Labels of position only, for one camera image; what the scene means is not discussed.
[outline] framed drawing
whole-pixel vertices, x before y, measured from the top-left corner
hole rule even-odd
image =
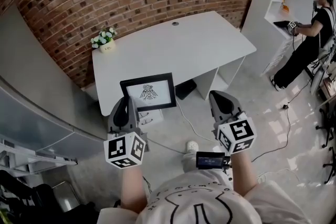
[[[139,112],[176,106],[171,73],[123,80],[120,87],[124,96],[133,98]]]

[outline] tile floor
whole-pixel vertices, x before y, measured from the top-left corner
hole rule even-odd
[[[285,111],[280,108],[295,96],[308,79],[307,74],[302,73],[286,90],[277,92],[267,76],[258,77],[244,67],[240,69],[227,92],[241,102],[255,123],[258,137],[250,150],[252,159],[286,144],[289,125]],[[321,148],[326,139],[323,131],[315,130],[315,126],[321,123],[321,116],[314,108],[320,102],[318,97],[310,95],[309,87],[306,87],[288,110],[291,123],[288,146],[257,159],[254,167],[258,175],[285,168],[293,171],[269,173],[266,178],[276,181],[301,206],[312,223],[323,224],[329,223],[336,212],[336,188],[333,179],[329,184],[323,184],[329,170],[322,168],[322,164],[330,161],[331,153],[327,148]],[[180,105],[197,132],[213,138],[211,130],[214,120],[209,102],[194,91],[180,101]],[[148,131],[150,139],[182,152],[188,140],[197,141],[201,151],[211,151],[217,145],[197,137],[182,118],[178,107],[162,112],[165,120],[151,127]],[[150,143],[150,149],[144,156],[142,169],[151,188],[155,189],[182,173],[182,154],[154,143]],[[58,183],[62,177],[71,180],[83,202],[93,201],[98,208],[113,206],[119,195],[119,171],[104,161],[103,152],[77,166],[62,167],[45,175],[48,182],[54,183]]]

